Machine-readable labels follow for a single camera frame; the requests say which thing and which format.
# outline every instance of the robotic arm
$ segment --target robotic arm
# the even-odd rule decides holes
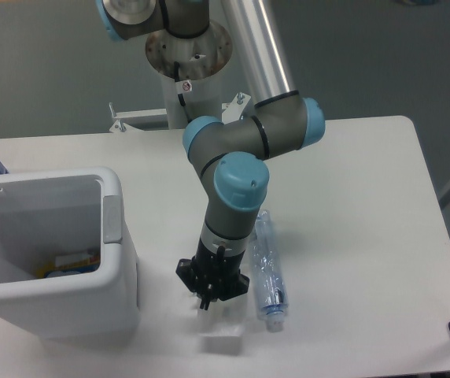
[[[325,132],[317,102],[302,98],[293,85],[268,0],[223,0],[222,5],[256,115],[224,125],[210,117],[206,107],[194,107],[193,115],[199,117],[193,119],[185,112],[183,145],[209,202],[197,253],[180,260],[176,273],[197,293],[202,309],[248,291],[249,279],[239,265],[267,195],[269,172],[263,160],[313,144]],[[208,1],[98,0],[98,6],[110,35],[129,39],[164,29],[172,53],[162,61],[173,69],[175,81],[177,76],[205,80],[227,63],[220,54],[224,48],[220,40],[227,38],[209,22]],[[210,36],[204,41],[206,33]],[[206,54],[197,54],[195,49],[202,48]],[[196,63],[201,57],[205,63]],[[179,104],[185,106],[181,98]]]

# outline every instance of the item inside bin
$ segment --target item inside bin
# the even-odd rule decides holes
[[[37,280],[49,263],[71,264],[80,254],[93,254],[88,269],[98,268],[101,184],[97,177],[4,183],[2,189],[0,284]]]
[[[38,278],[52,278],[90,273],[98,270],[100,264],[101,253],[99,250],[79,254],[66,254],[64,256],[56,256],[55,261],[38,269],[36,276]]]

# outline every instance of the gray floor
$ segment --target gray floor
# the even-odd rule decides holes
[[[435,190],[450,177],[450,0],[277,0],[301,93],[327,118],[402,114]],[[218,0],[212,15],[224,23]],[[144,38],[111,43],[92,0],[0,3],[0,138],[106,132],[116,109],[162,107]],[[248,91],[237,57],[223,95]],[[450,206],[445,211],[450,231]]]

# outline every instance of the white plastic container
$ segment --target white plastic container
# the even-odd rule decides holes
[[[35,276],[85,250],[100,251],[94,272]],[[43,338],[137,325],[138,258],[112,170],[0,175],[0,317]]]

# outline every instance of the crushed plastic bottle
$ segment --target crushed plastic bottle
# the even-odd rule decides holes
[[[260,210],[255,228],[249,237],[248,254],[258,317],[266,321],[270,332],[282,330],[288,308],[286,288],[271,215]]]

